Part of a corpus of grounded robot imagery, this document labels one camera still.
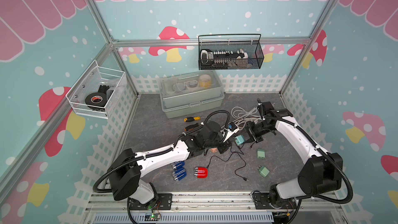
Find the teal charger adapter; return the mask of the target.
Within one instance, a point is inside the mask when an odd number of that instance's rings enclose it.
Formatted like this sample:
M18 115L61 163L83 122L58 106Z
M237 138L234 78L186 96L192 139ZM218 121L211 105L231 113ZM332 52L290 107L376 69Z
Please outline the teal charger adapter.
M241 145L243 145L245 143L245 139L244 139L244 137L242 135L239 135L239 136L235 137L234 142L235 142L235 144L237 146L241 146Z

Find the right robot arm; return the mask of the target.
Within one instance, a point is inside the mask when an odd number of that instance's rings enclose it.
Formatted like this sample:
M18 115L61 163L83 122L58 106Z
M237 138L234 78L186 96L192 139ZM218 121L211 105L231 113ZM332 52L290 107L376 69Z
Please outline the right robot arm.
M304 166L298 176L271 186L268 198L271 206L280 207L289 200L319 198L335 204L347 204L353 187L343 172L343 159L319 145L297 123L286 108L277 110L271 102L258 100L260 121L246 123L249 143L260 143L267 133L282 134L300 156Z

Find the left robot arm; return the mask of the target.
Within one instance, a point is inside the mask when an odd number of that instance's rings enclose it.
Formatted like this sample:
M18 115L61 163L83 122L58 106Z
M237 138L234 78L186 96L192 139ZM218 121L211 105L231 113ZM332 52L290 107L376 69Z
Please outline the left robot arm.
M228 111L210 113L204 122L191 125L171 145L144 152L124 150L93 185L93 192L112 193L115 201L126 199L151 209L159 201L152 183L143 177L175 162L206 154L210 149L227 149L228 139L239 131Z

